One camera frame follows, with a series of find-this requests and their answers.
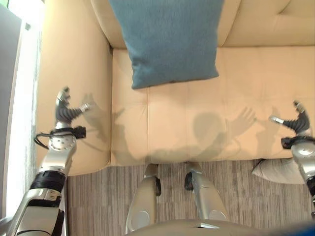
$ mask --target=black cable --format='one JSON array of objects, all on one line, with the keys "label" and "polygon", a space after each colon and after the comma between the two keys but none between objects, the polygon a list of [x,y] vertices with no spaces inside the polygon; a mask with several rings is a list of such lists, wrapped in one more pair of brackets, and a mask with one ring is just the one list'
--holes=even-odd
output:
[{"label": "black cable", "polygon": [[36,134],[35,138],[34,138],[34,142],[37,144],[37,145],[40,145],[41,147],[45,148],[45,149],[49,149],[47,145],[43,144],[38,137],[49,137],[51,138],[52,135],[51,134],[45,134],[45,133],[39,133],[39,134]]}]

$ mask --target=couch cushion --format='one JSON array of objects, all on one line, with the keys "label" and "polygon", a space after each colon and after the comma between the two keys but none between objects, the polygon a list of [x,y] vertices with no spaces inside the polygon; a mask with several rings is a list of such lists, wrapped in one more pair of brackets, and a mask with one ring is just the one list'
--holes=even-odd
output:
[{"label": "couch cushion", "polygon": [[111,165],[289,158],[293,136],[271,114],[315,117],[315,47],[219,48],[211,80],[131,89],[126,50],[113,52]]},{"label": "couch cushion", "polygon": [[[91,0],[114,48],[126,48],[109,0]],[[225,0],[218,28],[219,46],[315,44],[314,0]]]}]

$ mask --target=couch backrest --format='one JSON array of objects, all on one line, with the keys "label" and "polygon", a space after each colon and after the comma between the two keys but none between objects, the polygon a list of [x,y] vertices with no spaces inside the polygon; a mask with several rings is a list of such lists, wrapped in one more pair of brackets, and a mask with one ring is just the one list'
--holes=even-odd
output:
[{"label": "couch backrest", "polygon": [[[112,47],[126,48],[108,0],[91,0]],[[218,46],[315,44],[315,0],[225,0]]]}]

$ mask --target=seam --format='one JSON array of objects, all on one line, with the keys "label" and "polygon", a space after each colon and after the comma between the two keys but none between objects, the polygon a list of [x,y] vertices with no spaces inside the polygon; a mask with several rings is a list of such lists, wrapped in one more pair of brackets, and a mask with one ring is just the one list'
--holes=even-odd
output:
[{"label": "seam", "polygon": [[147,152],[148,157],[151,159],[151,153],[150,153],[150,138],[149,138],[149,94],[150,94],[150,87],[147,88]]},{"label": "seam", "polygon": [[290,5],[291,2],[292,2],[292,0],[290,0],[290,1],[287,3],[287,5],[285,5],[284,8],[283,8],[281,11],[279,11],[278,14],[282,14],[282,13],[287,9],[287,7]]},{"label": "seam", "polygon": [[240,13],[242,3],[243,3],[243,0],[240,0],[240,4],[238,5],[238,8],[237,8],[237,11],[236,11],[236,14],[235,14],[232,26],[231,26],[230,31],[228,32],[228,34],[227,34],[227,36],[225,38],[224,43],[222,44],[222,47],[225,45],[225,43],[227,42],[228,38],[230,37],[231,31],[232,31],[232,29],[233,29],[233,27],[235,25],[235,20],[236,20],[236,18],[238,17],[238,15]]},{"label": "seam", "polygon": [[189,129],[188,129],[188,83],[186,83],[186,108],[185,108],[185,113],[186,113],[186,143],[187,143],[187,160],[190,159],[190,148],[189,148]]}]

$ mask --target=blue pillow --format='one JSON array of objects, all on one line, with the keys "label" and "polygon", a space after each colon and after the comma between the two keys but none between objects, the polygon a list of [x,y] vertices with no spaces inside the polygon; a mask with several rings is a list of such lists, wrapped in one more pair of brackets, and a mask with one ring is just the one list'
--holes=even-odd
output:
[{"label": "blue pillow", "polygon": [[133,89],[208,79],[223,0],[110,0],[132,61]]}]

